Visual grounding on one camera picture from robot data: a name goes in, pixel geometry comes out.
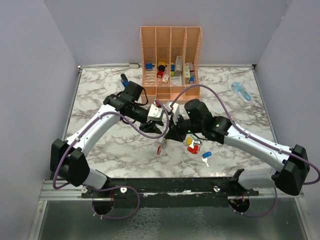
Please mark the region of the metal key holder red handle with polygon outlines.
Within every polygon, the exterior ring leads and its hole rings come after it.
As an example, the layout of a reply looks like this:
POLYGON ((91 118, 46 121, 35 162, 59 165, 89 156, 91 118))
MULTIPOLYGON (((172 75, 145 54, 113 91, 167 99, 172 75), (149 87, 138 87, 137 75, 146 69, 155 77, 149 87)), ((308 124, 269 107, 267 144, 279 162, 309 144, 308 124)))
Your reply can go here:
POLYGON ((157 148, 157 155, 159 156, 162 150, 167 146, 167 139, 163 138, 157 148))

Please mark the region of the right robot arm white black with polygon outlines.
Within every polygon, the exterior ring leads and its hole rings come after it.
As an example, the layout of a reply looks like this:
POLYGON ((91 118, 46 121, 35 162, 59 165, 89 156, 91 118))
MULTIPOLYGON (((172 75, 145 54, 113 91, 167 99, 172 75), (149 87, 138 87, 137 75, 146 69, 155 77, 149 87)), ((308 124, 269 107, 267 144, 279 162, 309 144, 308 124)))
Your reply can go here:
POLYGON ((184 105, 188 118, 179 113, 177 103, 165 105, 171 114, 168 140, 183 142, 188 134, 202 134, 208 141, 237 148, 269 165, 268 168, 238 169, 229 182, 230 191, 240 196, 253 188, 278 188, 297 196, 305 183, 310 166, 306 149, 269 141, 240 127, 224 116, 213 116, 206 104, 192 99, 184 105))

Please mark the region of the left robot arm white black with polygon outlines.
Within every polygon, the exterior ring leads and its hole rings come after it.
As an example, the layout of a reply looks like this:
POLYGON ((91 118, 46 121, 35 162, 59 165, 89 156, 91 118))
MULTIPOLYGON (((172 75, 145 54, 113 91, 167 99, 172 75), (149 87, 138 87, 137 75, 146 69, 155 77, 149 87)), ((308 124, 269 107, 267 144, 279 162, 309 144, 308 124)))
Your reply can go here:
POLYGON ((106 132, 121 121, 146 138, 164 136, 158 126, 163 126, 162 119, 168 116, 167 110, 159 100, 155 100, 149 109, 144 108, 138 102, 142 91, 141 85, 129 81, 123 91, 108 95, 97 113, 80 130, 66 140, 56 139, 52 143, 50 171, 54 189, 62 188, 57 184, 57 179, 61 178, 75 187, 91 187, 101 198, 110 193, 108 177, 92 169, 87 156, 106 132))

